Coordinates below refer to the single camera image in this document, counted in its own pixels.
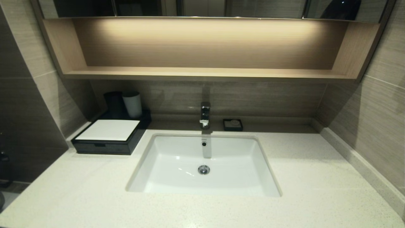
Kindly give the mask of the black box drawer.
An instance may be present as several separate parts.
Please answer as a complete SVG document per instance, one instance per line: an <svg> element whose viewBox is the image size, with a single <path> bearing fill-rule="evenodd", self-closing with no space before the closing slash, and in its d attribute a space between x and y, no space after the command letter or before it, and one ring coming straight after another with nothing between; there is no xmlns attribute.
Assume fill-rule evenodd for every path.
<svg viewBox="0 0 405 228"><path fill-rule="evenodd" d="M106 141L72 140L72 144L79 154L131 155L136 147L133 143L107 143Z"/></svg>

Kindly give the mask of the black box housing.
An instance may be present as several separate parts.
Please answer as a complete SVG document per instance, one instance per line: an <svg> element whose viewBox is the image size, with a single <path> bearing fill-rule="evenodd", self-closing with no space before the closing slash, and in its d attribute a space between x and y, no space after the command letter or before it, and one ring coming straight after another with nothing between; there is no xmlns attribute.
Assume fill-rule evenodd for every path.
<svg viewBox="0 0 405 228"><path fill-rule="evenodd" d="M103 120L108 119L108 120L110 120L110 119L113 119L113 118L111 118L109 113L106 112L103 115L101 115L100 118L98 118L97 120L99 120L99 119L103 119ZM126 141L106 141L106 142L107 143L117 142L117 143L126 143L126 144L133 143L136 146L140 142L141 138L143 137L144 133L146 132L147 128L149 127L149 124L152 121L151 114L150 114L149 110L145 110L143 115L140 118L133 119L133 118L129 118L129 117L126 116L126 117L123 117L122 119L113 119L113 120L135 120L135 121L140 121L140 123L138 124L136 129L132 132L132 134L130 135L130 137Z"/></svg>

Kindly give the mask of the chrome faucet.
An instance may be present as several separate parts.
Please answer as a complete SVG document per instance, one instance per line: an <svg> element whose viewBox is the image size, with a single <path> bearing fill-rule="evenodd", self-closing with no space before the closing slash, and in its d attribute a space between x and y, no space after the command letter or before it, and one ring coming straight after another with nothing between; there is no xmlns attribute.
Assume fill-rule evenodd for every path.
<svg viewBox="0 0 405 228"><path fill-rule="evenodd" d="M209 102L202 102L201 103L201 117L199 120L201 129L206 130L210 127L210 109L211 104Z"/></svg>

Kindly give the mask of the black soap dish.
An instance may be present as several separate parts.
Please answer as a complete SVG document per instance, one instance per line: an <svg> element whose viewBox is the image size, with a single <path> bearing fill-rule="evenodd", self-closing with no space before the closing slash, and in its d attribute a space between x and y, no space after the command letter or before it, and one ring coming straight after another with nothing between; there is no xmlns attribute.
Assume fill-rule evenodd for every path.
<svg viewBox="0 0 405 228"><path fill-rule="evenodd" d="M224 131L243 131L243 124L240 119L237 119L240 121L239 126L232 126L230 124L230 121L233 119L223 119L223 126L224 126Z"/></svg>

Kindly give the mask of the white sink basin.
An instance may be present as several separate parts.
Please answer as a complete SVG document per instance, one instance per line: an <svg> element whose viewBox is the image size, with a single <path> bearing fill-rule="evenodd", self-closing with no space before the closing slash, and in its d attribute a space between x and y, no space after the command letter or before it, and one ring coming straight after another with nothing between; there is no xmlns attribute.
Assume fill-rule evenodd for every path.
<svg viewBox="0 0 405 228"><path fill-rule="evenodd" d="M207 175L198 167L207 165ZM261 144L254 137L154 135L126 191L215 196L281 197Z"/></svg>

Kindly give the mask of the white cup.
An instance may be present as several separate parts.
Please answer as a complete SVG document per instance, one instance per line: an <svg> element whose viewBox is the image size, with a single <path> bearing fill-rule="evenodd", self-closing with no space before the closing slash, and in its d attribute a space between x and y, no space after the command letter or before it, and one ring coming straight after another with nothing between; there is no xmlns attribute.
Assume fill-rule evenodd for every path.
<svg viewBox="0 0 405 228"><path fill-rule="evenodd" d="M122 98L130 118L139 118L142 116L143 110L139 92L123 92Z"/></svg>

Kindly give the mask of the black cup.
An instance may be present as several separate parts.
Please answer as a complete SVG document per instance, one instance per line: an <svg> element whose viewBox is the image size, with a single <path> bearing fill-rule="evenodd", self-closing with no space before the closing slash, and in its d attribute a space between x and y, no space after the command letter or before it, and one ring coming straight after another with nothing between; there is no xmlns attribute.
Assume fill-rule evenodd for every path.
<svg viewBox="0 0 405 228"><path fill-rule="evenodd" d="M125 115L125 104L122 98L121 91L111 91L103 94L108 113L111 118L122 119Z"/></svg>

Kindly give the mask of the white rectangular sheet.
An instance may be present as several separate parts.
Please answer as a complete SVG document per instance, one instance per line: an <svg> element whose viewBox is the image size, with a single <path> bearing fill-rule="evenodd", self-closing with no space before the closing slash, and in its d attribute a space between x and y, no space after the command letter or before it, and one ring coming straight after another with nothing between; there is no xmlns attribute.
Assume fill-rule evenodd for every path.
<svg viewBox="0 0 405 228"><path fill-rule="evenodd" d="M126 141L136 129L140 121L135 120L103 120L92 123L76 140Z"/></svg>

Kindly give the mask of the mirror cabinet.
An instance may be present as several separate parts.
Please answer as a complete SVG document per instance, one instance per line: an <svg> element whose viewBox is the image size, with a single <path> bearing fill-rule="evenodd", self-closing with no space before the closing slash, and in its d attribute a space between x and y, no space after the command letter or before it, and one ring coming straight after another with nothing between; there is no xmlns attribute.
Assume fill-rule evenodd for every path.
<svg viewBox="0 0 405 228"><path fill-rule="evenodd" d="M36 0L45 19L240 17L377 23L389 0Z"/></svg>

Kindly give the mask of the wooden wall shelf niche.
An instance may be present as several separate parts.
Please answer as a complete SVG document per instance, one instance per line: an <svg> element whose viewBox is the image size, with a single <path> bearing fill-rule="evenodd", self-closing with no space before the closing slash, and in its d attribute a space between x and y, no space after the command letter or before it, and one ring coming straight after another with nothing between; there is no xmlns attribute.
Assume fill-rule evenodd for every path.
<svg viewBox="0 0 405 228"><path fill-rule="evenodd" d="M39 16L65 79L201 82L357 83L386 22Z"/></svg>

